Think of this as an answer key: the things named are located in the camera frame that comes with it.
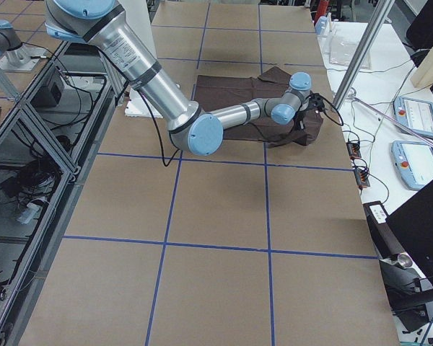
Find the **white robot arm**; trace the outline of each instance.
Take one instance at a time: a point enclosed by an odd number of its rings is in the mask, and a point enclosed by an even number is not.
[[[221,145],[223,130],[271,117],[287,124],[297,111],[308,106],[311,78],[294,74],[290,88],[278,99],[254,99],[241,105],[204,112],[187,99],[167,75],[159,61],[126,23],[124,8],[116,0],[45,0],[49,35],[98,47],[167,121],[173,144],[196,155],[214,153]]]

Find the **blue cable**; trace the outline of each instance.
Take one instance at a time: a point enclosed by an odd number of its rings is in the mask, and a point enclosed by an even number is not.
[[[427,336],[428,336],[428,332],[429,332],[430,329],[432,328],[432,325],[433,325],[433,318],[432,318],[432,320],[430,321],[430,323],[429,323],[429,325],[428,325],[428,328],[427,328],[427,331],[426,331],[425,334],[424,334],[424,337],[422,337],[422,339],[421,339],[421,341],[420,341],[420,346],[423,346],[423,344],[424,344],[424,342],[425,342],[425,339],[426,339]]]

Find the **brown cloth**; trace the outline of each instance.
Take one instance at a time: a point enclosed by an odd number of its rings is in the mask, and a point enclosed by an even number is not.
[[[289,87],[289,80],[290,75],[278,67],[269,69],[257,78],[199,75],[194,99],[204,110],[218,110],[256,98],[281,97]],[[265,141],[269,147],[282,146],[292,141],[307,146],[318,137],[323,119],[314,110],[308,110],[302,122],[303,128],[297,119],[287,125],[279,125],[270,117],[265,117],[252,122],[261,133],[255,126],[240,125],[226,129],[224,139]]]

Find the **black screen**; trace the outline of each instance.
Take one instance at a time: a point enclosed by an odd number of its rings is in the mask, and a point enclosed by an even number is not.
[[[388,216],[387,223],[433,285],[433,180]]]

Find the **blue device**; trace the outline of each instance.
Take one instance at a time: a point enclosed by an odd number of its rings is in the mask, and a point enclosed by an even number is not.
[[[421,142],[394,141],[391,152],[406,186],[418,191],[433,180],[433,148]]]
[[[433,138],[433,102],[400,96],[393,106],[400,124],[423,137]]]

